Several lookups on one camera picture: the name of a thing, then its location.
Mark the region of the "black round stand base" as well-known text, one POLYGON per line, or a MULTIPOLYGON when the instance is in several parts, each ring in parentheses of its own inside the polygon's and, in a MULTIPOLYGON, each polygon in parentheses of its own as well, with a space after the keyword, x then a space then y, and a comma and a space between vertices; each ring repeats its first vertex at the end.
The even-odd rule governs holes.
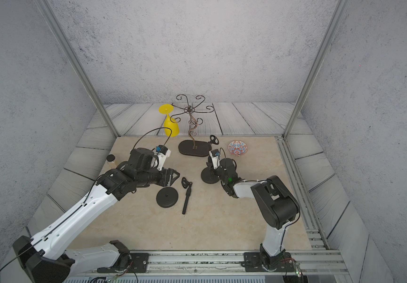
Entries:
POLYGON ((208 167, 202 170, 201 179, 206 184, 215 184, 220 181, 219 177, 208 167))

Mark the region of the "black microphone stand pole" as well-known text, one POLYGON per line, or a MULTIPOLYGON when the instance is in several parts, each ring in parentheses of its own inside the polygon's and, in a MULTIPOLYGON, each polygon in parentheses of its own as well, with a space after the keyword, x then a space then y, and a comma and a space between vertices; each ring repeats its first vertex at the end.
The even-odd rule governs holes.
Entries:
POLYGON ((208 141, 208 146, 209 146, 209 152, 211 151, 211 150, 214 150, 213 148, 212 148, 212 146, 213 145, 219 145, 219 140, 218 140, 218 138, 216 137, 216 136, 214 136, 214 135, 210 135, 210 141, 208 141))

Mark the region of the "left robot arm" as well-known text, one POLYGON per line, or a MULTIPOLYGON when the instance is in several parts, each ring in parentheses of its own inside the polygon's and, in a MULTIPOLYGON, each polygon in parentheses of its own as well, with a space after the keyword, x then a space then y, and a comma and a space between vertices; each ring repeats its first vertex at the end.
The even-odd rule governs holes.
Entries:
POLYGON ((132 149, 129 160, 100 175, 89 192, 51 225, 32 238, 19 237, 12 247, 17 259, 34 283, 62 283, 82 272, 98 270, 125 272, 132 265, 129 249, 118 240, 84 250, 69 245, 99 215, 138 188, 172 186, 180 174, 165 169, 170 149, 132 149))

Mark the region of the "spare black microphone pole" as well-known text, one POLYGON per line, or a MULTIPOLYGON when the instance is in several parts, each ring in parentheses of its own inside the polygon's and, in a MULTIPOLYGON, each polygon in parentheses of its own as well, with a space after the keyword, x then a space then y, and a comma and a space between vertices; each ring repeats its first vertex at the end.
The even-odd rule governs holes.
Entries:
POLYGON ((183 204, 183 209, 182 209, 182 214, 185 215, 187 208, 188 208, 189 198, 192 193, 193 183, 191 181, 188 181, 187 178, 183 177, 181 180, 181 184, 182 184, 183 188, 186 189, 185 202, 183 204))

